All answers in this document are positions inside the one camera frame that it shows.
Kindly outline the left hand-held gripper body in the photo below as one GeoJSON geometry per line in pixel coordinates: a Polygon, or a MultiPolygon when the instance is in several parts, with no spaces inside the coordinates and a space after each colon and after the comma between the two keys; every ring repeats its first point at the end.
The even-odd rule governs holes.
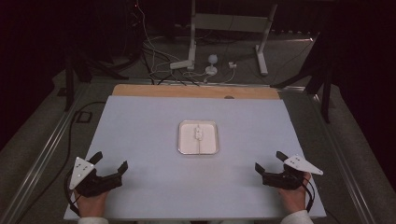
{"type": "Polygon", "coordinates": [[[99,176],[95,165],[89,163],[89,160],[76,157],[68,188],[89,198],[122,185],[122,175],[118,173],[118,170],[112,175],[99,176]]]}

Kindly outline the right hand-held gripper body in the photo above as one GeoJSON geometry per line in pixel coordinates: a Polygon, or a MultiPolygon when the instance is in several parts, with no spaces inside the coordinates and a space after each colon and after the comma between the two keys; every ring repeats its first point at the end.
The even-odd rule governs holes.
{"type": "Polygon", "coordinates": [[[314,164],[299,155],[288,157],[283,162],[284,170],[282,173],[274,174],[265,171],[262,183],[266,186],[279,189],[297,189],[304,182],[304,174],[310,173],[323,175],[323,172],[314,164]]]}

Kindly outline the white square tray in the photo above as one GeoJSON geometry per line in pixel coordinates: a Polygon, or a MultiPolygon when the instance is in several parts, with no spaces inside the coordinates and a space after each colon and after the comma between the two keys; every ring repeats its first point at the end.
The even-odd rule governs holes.
{"type": "Polygon", "coordinates": [[[214,155],[219,151],[217,124],[212,120],[183,120],[178,127],[178,151],[183,155],[198,155],[195,138],[197,124],[202,130],[201,154],[214,155]]]}

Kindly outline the person's left hand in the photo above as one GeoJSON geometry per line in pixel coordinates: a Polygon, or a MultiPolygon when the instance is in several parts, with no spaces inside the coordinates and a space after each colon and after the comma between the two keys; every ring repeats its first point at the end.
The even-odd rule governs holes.
{"type": "Polygon", "coordinates": [[[104,192],[98,196],[84,197],[76,190],[74,191],[77,208],[80,217],[103,217],[106,210],[106,198],[108,192],[104,192]]]}

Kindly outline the person's right hand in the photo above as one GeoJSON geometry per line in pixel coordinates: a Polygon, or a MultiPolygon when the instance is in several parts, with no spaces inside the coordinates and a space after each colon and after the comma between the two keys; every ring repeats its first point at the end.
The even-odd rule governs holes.
{"type": "Polygon", "coordinates": [[[306,186],[311,178],[311,174],[304,174],[304,182],[303,184],[297,188],[292,190],[287,189],[278,189],[278,195],[281,198],[281,201],[289,214],[293,214],[295,212],[305,210],[305,195],[306,195],[306,186]]]}

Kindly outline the black square floor plate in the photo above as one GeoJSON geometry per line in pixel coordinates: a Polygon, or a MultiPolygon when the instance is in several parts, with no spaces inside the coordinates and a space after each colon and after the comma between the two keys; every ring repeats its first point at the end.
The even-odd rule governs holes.
{"type": "Polygon", "coordinates": [[[78,112],[76,123],[90,123],[92,120],[92,112],[80,111],[78,112]]]}

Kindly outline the pale blue table mat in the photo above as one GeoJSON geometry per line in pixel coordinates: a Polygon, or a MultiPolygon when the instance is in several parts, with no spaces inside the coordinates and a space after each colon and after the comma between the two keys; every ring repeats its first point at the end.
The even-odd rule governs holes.
{"type": "Polygon", "coordinates": [[[106,200],[109,219],[258,220],[286,214],[255,170],[281,172],[278,151],[303,152],[281,100],[111,96],[88,153],[103,153],[99,175],[129,165],[106,200]],[[215,122],[219,151],[181,154],[184,120],[215,122]]]}

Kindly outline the black tripod stand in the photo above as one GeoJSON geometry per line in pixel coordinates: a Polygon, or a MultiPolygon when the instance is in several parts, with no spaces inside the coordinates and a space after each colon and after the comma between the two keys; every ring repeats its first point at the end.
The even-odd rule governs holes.
{"type": "Polygon", "coordinates": [[[324,43],[325,40],[326,33],[321,31],[317,36],[315,44],[306,56],[298,74],[279,83],[271,84],[270,87],[284,89],[298,80],[310,77],[310,80],[304,88],[304,92],[307,94],[317,94],[319,89],[322,89],[320,114],[323,119],[329,123],[332,69],[327,59],[329,51],[327,50],[327,45],[324,43]]]}
{"type": "Polygon", "coordinates": [[[127,80],[127,77],[124,77],[110,68],[104,66],[103,64],[97,62],[96,60],[88,57],[82,51],[74,51],[69,50],[65,53],[64,57],[65,62],[65,111],[69,111],[72,104],[75,101],[75,81],[74,76],[78,76],[78,78],[82,82],[90,82],[92,79],[92,75],[89,71],[89,67],[97,68],[98,70],[104,72],[106,75],[113,77],[118,80],[127,80]]]}

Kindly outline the white power strip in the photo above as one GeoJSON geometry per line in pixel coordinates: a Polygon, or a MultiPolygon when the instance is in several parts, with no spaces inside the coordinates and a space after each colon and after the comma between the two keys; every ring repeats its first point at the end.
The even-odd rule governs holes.
{"type": "Polygon", "coordinates": [[[172,70],[180,69],[180,68],[187,68],[193,66],[193,61],[191,60],[186,60],[186,61],[180,61],[180,62],[175,62],[175,63],[170,63],[169,67],[172,70]]]}

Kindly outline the white round lamp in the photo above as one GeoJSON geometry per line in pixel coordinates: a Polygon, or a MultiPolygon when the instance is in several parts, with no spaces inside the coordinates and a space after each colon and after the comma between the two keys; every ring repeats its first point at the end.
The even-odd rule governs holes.
{"type": "Polygon", "coordinates": [[[210,65],[205,69],[205,72],[210,76],[214,76],[218,72],[218,69],[215,66],[215,64],[218,62],[218,56],[216,54],[211,54],[208,57],[208,62],[210,65]]]}

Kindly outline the aluminium floor rail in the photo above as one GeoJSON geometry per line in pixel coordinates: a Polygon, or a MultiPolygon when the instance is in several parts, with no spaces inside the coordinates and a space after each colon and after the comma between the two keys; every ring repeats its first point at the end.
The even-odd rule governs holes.
{"type": "Polygon", "coordinates": [[[72,118],[75,105],[51,93],[0,151],[0,224],[21,215],[72,118]]]}
{"type": "Polygon", "coordinates": [[[350,169],[347,159],[343,153],[343,150],[340,147],[340,144],[337,141],[337,138],[330,126],[321,115],[321,103],[319,98],[316,95],[307,95],[307,98],[315,111],[315,117],[318,120],[319,126],[323,130],[326,139],[329,141],[330,150],[337,164],[337,168],[340,172],[340,175],[343,177],[344,182],[346,184],[347,191],[350,195],[352,202],[355,205],[357,213],[360,217],[362,224],[377,224],[371,209],[369,208],[363,194],[361,188],[355,179],[352,170],[350,169]]]}

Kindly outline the white metal stand frame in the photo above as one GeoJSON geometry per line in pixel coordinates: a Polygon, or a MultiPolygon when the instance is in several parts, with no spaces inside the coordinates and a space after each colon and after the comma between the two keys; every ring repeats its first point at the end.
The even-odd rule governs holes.
{"type": "Polygon", "coordinates": [[[188,54],[188,61],[191,64],[187,69],[189,71],[194,70],[196,56],[195,31],[197,29],[262,33],[262,41],[255,47],[255,53],[260,73],[262,76],[266,76],[268,69],[263,51],[274,21],[276,9],[277,4],[273,3],[266,17],[198,13],[196,11],[196,0],[191,0],[191,42],[188,54]]]}

